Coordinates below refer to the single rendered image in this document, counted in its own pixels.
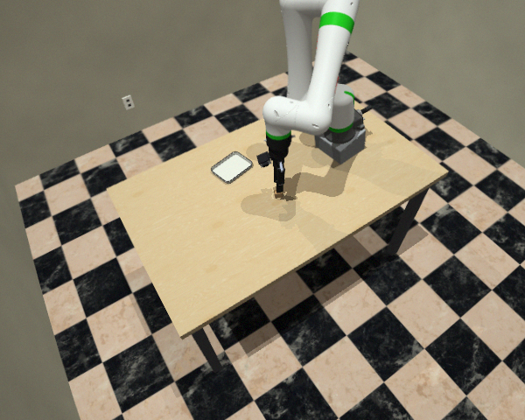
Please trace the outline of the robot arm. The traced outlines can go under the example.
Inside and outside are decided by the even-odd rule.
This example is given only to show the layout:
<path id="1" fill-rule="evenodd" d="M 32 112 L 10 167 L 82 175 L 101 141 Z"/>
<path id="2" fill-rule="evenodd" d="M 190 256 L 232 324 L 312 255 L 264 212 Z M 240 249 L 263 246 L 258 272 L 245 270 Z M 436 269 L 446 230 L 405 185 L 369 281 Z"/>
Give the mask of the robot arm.
<path id="1" fill-rule="evenodd" d="M 270 149 L 283 151 L 291 145 L 291 136 L 295 137 L 291 131 L 295 130 L 314 136 L 324 133 L 331 143 L 347 143 L 356 130 L 365 129 L 362 115 L 372 109 L 369 105 L 356 110 L 354 91 L 337 84 L 360 0 L 279 3 L 288 55 L 287 98 L 274 96 L 264 104 L 264 141 Z M 312 69 L 312 20 L 320 16 Z"/>

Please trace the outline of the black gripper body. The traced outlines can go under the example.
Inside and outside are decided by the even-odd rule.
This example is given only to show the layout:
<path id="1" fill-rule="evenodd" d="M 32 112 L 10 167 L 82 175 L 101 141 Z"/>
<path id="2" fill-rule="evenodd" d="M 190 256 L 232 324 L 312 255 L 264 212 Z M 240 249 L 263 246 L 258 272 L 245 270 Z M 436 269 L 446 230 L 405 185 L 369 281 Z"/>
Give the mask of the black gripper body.
<path id="1" fill-rule="evenodd" d="M 283 159 L 287 157 L 289 152 L 289 147 L 285 150 L 272 150 L 269 148 L 269 155 L 276 159 L 276 166 L 279 166 L 279 162 L 282 162 L 282 165 L 284 164 Z"/>

